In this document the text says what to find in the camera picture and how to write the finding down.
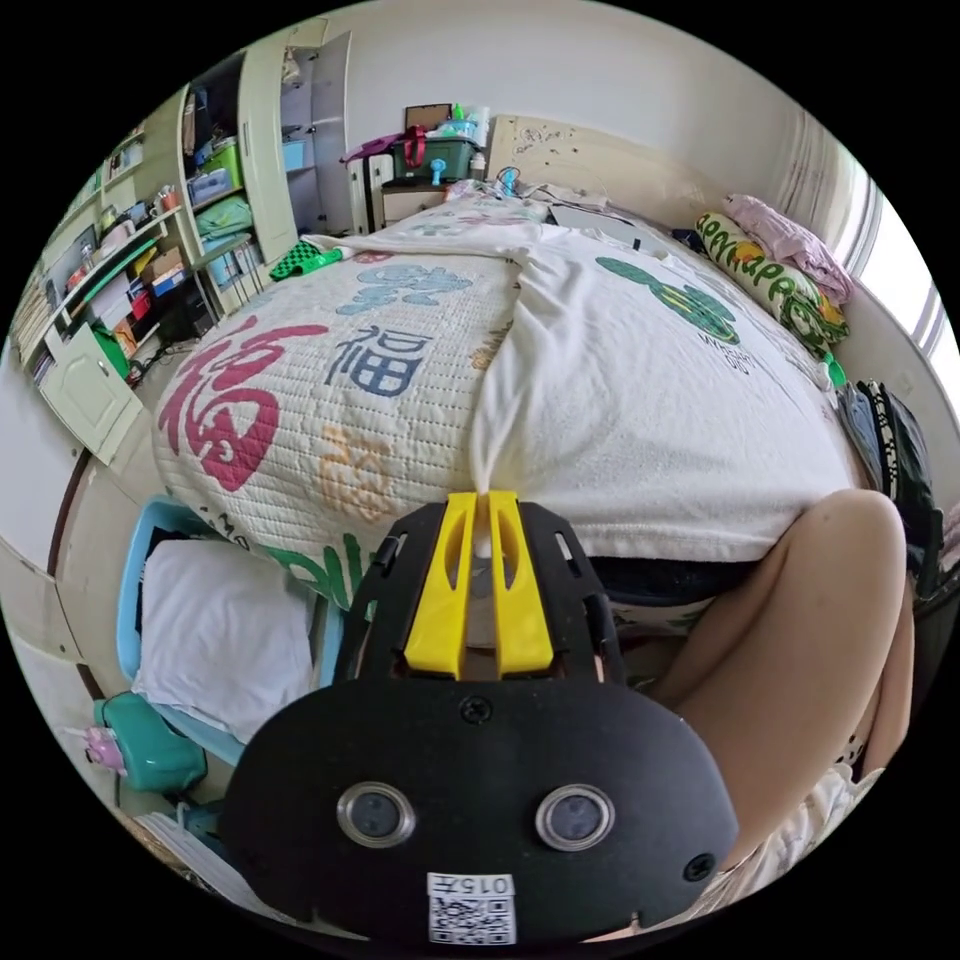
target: blue fan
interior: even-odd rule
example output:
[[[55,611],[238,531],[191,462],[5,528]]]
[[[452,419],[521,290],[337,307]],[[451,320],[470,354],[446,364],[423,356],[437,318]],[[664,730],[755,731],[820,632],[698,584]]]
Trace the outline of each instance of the blue fan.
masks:
[[[447,161],[441,160],[437,157],[436,160],[430,161],[430,169],[433,171],[433,185],[435,187],[440,186],[440,174],[447,169]]]
[[[513,184],[517,179],[517,171],[512,167],[508,167],[500,175],[500,181],[503,184],[503,194],[506,197],[515,197],[516,193],[513,190]]]

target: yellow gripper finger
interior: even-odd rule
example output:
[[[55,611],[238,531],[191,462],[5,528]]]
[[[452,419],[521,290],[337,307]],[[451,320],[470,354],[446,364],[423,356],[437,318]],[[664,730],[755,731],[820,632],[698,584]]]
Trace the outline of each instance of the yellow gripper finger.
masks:
[[[553,644],[523,532],[517,495],[491,491],[487,500],[493,548],[497,675],[502,679],[516,674],[543,673],[553,663]],[[509,586],[504,560],[513,572]]]
[[[476,514],[475,493],[451,493],[447,498],[420,605],[404,648],[407,666],[416,672],[460,679],[467,646]]]

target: pink toy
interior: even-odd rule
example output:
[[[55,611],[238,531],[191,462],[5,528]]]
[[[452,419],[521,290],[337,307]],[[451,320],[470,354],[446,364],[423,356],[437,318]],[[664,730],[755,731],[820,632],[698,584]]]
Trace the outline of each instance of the pink toy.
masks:
[[[127,775],[123,754],[117,746],[117,738],[112,730],[106,727],[87,727],[83,731],[83,739],[87,745],[87,760],[97,766],[113,770],[121,777]]]

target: bed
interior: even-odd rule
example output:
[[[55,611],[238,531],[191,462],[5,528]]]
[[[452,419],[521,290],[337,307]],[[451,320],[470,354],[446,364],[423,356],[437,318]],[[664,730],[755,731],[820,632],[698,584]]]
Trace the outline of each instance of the bed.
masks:
[[[515,490],[570,520],[619,616],[683,632],[802,510],[865,484],[832,391],[796,337],[658,229],[720,208],[696,170],[523,117],[497,118],[489,165],[631,211],[640,249],[486,195],[311,238],[342,261],[271,287],[167,388],[166,491],[345,609],[398,516]],[[937,398],[914,388],[928,429]]]

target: blue storage box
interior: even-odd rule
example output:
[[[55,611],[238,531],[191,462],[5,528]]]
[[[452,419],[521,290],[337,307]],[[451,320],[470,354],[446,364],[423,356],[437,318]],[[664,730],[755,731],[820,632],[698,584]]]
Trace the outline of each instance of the blue storage box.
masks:
[[[238,233],[244,233],[243,230],[238,230],[237,233],[228,233],[222,237],[213,237],[213,238],[203,238],[203,249],[205,253],[210,253],[211,250],[216,250],[217,247],[222,247],[225,244],[229,243]],[[213,282],[221,289],[229,287],[236,279],[237,276],[241,273],[240,265],[237,262],[236,255],[231,251],[230,253],[225,253],[222,257],[217,257],[216,260],[212,261],[209,267],[210,276],[213,277]]]
[[[117,661],[124,677],[130,682],[140,668],[140,633],[136,626],[140,576],[147,562],[147,551],[150,549],[153,532],[158,527],[171,533],[185,533],[190,536],[217,536],[189,507],[172,497],[153,497],[144,504],[130,538],[130,549],[127,552],[117,601]],[[317,687],[321,688],[333,682],[333,670],[343,639],[343,614],[336,605],[328,604],[323,597],[317,597],[317,604],[312,639],[314,655],[319,660]],[[198,746],[231,766],[237,765],[243,753],[243,744],[235,737],[173,707],[157,704],[151,706],[171,727]]]
[[[190,202],[197,206],[212,200],[220,193],[233,189],[233,182],[229,170],[212,170],[210,173],[201,173],[187,183],[190,192]]]
[[[283,144],[283,168],[300,170],[306,163],[307,144],[303,140],[286,140]]]

